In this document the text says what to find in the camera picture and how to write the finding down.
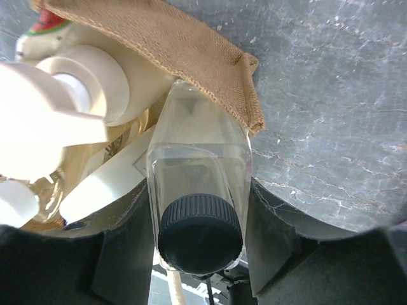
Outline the beige pump lotion bottle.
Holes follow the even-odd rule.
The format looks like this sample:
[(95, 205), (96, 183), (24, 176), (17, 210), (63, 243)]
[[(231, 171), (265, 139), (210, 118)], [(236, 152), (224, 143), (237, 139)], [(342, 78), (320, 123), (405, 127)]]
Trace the beige pump lotion bottle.
[(147, 105), (135, 101), (119, 63), (79, 45), (36, 65), (1, 63), (1, 174), (32, 180), (52, 173), (67, 147), (107, 142), (110, 127)]

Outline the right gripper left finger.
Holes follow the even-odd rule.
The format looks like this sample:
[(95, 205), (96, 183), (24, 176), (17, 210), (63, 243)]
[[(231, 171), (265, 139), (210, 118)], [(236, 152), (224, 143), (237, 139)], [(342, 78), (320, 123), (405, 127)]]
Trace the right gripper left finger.
[(60, 230), (1, 226), (2, 304), (147, 304), (153, 262), (148, 188)]

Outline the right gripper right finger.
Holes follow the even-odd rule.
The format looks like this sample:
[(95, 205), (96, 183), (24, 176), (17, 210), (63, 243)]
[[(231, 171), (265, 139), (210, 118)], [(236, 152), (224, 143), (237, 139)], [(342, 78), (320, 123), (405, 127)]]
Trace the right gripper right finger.
[(355, 233), (252, 180), (246, 250), (260, 304), (405, 304), (406, 223)]

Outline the clear square bottle black cap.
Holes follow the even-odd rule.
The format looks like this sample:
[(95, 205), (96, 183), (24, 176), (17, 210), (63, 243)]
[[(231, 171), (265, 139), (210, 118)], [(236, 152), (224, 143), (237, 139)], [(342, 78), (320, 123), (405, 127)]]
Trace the clear square bottle black cap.
[(244, 249), (251, 187), (248, 132), (183, 80), (173, 83), (146, 166), (156, 251), (168, 270), (204, 276)]

